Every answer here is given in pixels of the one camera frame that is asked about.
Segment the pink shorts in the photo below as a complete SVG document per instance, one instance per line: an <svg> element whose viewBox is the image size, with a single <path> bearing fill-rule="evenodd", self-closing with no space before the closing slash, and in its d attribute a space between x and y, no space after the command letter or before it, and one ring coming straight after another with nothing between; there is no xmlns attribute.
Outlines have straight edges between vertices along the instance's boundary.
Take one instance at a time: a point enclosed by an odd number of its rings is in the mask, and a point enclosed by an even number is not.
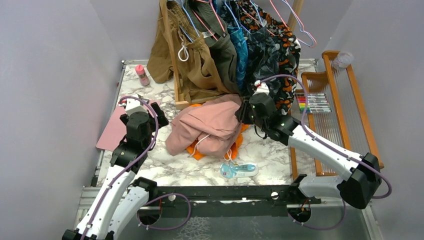
<svg viewBox="0 0 424 240"><path fill-rule="evenodd" d="M247 127L236 118L240 106L239 95L225 94L183 109L171 121L167 152L176 156L186 150L197 160L204 156L235 159L243 142L241 132Z"/></svg>

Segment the pink wire hanger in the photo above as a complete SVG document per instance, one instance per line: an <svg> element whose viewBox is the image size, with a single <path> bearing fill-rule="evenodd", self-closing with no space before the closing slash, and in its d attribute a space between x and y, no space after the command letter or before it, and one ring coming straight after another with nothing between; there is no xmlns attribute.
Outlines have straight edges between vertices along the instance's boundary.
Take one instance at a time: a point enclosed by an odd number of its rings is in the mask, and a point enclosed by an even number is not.
<svg viewBox="0 0 424 240"><path fill-rule="evenodd" d="M278 8L275 6L274 2L272 0L269 0L270 5L272 6L273 10L277 14L278 18L286 27L290 28L291 31L294 32L295 27L299 26L300 32L307 35L307 37L310 39L310 43L305 42L301 40L300 38L298 39L298 41L311 49L315 48L317 46L316 39L313 37L313 35L309 31L305 30L305 25L299 17L304 5L304 1L294 0L292 4L290 4L287 0L282 0L281 2L283 2L290 10L290 16L288 21L285 21L283 19Z"/></svg>

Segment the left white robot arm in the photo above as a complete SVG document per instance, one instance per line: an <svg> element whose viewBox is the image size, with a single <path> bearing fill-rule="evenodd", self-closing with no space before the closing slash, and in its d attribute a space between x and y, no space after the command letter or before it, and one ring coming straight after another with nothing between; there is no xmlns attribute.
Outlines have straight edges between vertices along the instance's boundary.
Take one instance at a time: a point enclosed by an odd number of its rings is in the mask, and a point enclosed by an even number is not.
<svg viewBox="0 0 424 240"><path fill-rule="evenodd" d="M126 101L120 120L126 134L112 152L106 179L76 228L65 231L64 240L117 240L136 211L157 200L157 183L136 175L159 129L169 121L157 102L135 106L133 99Z"/></svg>

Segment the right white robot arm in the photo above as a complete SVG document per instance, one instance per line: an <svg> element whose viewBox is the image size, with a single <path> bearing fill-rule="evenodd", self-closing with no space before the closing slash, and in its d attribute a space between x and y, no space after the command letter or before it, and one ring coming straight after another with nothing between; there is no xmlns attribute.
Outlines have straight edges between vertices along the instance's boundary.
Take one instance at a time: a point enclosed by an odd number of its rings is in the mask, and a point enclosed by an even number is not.
<svg viewBox="0 0 424 240"><path fill-rule="evenodd" d="M335 176L298 177L297 183L288 190L292 202L300 204L307 198L331 197L364 209L370 200L378 198L375 193L383 177L374 154L361 155L322 138L300 120L279 113L265 93L243 97L235 116L240 123L254 125L271 140L310 155L336 173Z"/></svg>

